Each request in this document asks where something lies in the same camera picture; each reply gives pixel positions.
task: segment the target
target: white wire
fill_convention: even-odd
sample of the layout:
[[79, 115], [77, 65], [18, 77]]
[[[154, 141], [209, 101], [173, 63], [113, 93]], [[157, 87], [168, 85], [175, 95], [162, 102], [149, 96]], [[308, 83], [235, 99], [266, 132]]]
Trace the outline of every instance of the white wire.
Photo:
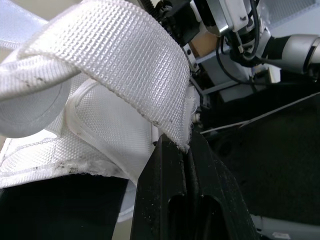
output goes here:
[[233, 123], [233, 124], [229, 124], [229, 125], [225, 125], [225, 126], [219, 126], [219, 127], [213, 128], [213, 129], [202, 131], [202, 132], [200, 132], [200, 134], [206, 134], [206, 133], [210, 133], [210, 132], [213, 132], [213, 131], [216, 131], [216, 130], [220, 130], [220, 129], [227, 129], [227, 128], [231, 128], [231, 127], [234, 127], [234, 126], [237, 126], [237, 125], [243, 125], [243, 124], [246, 124], [248, 122], [250, 122], [250, 120], [241, 121], [241, 122], [237, 122], [237, 123]]

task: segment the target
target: gray surface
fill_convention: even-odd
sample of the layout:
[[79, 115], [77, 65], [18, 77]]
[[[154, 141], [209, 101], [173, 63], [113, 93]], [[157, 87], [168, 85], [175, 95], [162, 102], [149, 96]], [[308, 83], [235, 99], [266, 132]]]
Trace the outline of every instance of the gray surface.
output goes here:
[[[235, 78], [242, 81], [247, 81], [249, 79], [246, 76], [245, 68], [232, 61], [228, 55], [220, 55], [220, 58], [224, 67]], [[202, 65], [215, 86], [230, 82], [230, 78], [225, 75], [225, 73], [220, 68], [216, 57], [204, 61]], [[250, 85], [237, 85], [220, 91], [220, 95], [225, 102], [231, 101], [233, 99], [244, 98], [252, 93], [253, 90]]]
[[317, 6], [317, 0], [261, 0], [262, 17], [273, 29], [284, 24], [311, 8]]
[[251, 215], [253, 223], [259, 233], [277, 240], [318, 240], [320, 239], [320, 226], [301, 224], [291, 221], [277, 220], [264, 216]]

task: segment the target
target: black surface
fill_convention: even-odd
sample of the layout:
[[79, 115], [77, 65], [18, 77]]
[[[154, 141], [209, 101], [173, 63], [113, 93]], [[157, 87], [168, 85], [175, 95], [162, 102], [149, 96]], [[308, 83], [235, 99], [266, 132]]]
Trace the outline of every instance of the black surface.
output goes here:
[[139, 177], [131, 240], [257, 240], [235, 178], [192, 133], [188, 154], [165, 135]]
[[74, 174], [0, 193], [4, 240], [111, 240], [128, 180]]
[[320, 97], [212, 141], [252, 214], [320, 225]]
[[[301, 82], [309, 81], [305, 76], [297, 75]], [[213, 102], [211, 109], [202, 109], [201, 121], [204, 128], [216, 128], [251, 120], [262, 114], [283, 107], [294, 101], [320, 92], [320, 85], [272, 86], [244, 98], [226, 103]]]

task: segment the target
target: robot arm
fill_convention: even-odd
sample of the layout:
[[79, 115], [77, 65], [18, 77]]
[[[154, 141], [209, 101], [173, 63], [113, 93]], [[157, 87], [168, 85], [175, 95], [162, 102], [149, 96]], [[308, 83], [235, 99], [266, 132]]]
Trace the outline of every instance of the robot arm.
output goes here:
[[271, 36], [254, 6], [259, 0], [255, 1], [161, 0], [153, 15], [181, 47], [205, 28], [218, 37], [226, 37], [231, 59], [245, 67], [267, 63], [318, 78], [320, 37], [303, 34]]
[[271, 64], [297, 74], [317, 77], [320, 69], [320, 37], [295, 34], [275, 38], [265, 30], [260, 38], [256, 56]]

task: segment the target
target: white mesh fabric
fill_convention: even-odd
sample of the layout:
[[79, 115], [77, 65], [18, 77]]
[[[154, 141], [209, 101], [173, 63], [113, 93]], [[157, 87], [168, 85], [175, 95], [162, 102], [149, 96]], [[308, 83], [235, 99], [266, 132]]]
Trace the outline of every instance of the white mesh fabric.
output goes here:
[[[71, 82], [71, 88], [69, 97], [75, 93], [75, 91], [80, 87], [81, 84], [84, 83], [85, 80], [88, 79], [88, 76], [84, 73], [80, 73], [74, 77], [72, 77], [69, 81]], [[63, 109], [60, 114], [56, 117], [56, 119], [51, 122], [45, 129], [56, 134], [57, 136], [61, 135], [61, 130], [64, 125], [64, 116], [65, 109]]]
[[25, 139], [8, 138], [1, 151], [0, 188], [77, 173], [126, 178], [118, 166], [66, 127], [61, 137], [43, 130]]
[[94, 80], [87, 80], [68, 100], [69, 129], [104, 153], [135, 184], [153, 150], [151, 124]]
[[[56, 79], [45, 78], [47, 86], [34, 80], [42, 72], [37, 67], [40, 56], [41, 69], [54, 67], [56, 73]], [[25, 63], [35, 61], [33, 76], [23, 75], [32, 78], [32, 89], [53, 86], [80, 69], [188, 149], [188, 62], [178, 44], [141, 8], [124, 0], [85, 0], [49, 22], [19, 57]], [[31, 90], [20, 84], [19, 91]], [[0, 96], [12, 94], [15, 91], [0, 90]]]

